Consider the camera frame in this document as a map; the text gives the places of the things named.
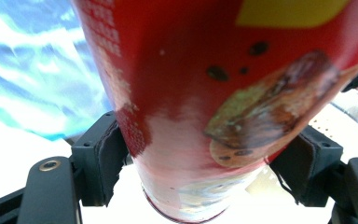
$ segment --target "cylindrical container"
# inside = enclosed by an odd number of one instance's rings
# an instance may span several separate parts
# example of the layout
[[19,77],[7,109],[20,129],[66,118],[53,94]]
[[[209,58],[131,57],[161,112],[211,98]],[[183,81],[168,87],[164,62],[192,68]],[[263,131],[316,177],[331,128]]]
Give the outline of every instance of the cylindrical container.
[[209,220],[358,73],[358,1],[74,0],[149,202]]

